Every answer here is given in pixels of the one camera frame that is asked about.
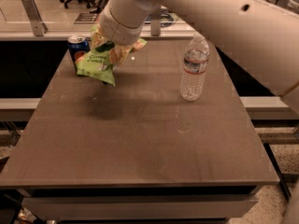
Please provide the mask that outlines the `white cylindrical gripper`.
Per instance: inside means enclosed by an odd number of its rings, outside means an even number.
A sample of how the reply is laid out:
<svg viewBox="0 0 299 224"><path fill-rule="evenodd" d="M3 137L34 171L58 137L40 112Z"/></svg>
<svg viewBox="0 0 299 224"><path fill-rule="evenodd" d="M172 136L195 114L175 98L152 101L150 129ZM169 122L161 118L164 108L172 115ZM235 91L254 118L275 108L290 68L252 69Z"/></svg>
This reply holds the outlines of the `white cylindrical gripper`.
<svg viewBox="0 0 299 224"><path fill-rule="evenodd" d="M98 49L106 44L108 40L116 46L108 52L109 62L113 65L122 65L131 51L132 44L139 38L143 23L136 27L117 21L106 7L99 17L99 24L91 29L92 49Z"/></svg>

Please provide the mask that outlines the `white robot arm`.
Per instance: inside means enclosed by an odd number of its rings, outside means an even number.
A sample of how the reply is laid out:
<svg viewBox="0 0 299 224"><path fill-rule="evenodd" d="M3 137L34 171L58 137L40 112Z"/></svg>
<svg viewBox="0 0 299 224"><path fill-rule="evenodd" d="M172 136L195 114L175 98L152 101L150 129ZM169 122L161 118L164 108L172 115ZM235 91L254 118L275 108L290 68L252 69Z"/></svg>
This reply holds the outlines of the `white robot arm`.
<svg viewBox="0 0 299 224"><path fill-rule="evenodd" d="M132 45L150 13L167 7L299 113L299 17L263 0L109 0L103 36Z"/></svg>

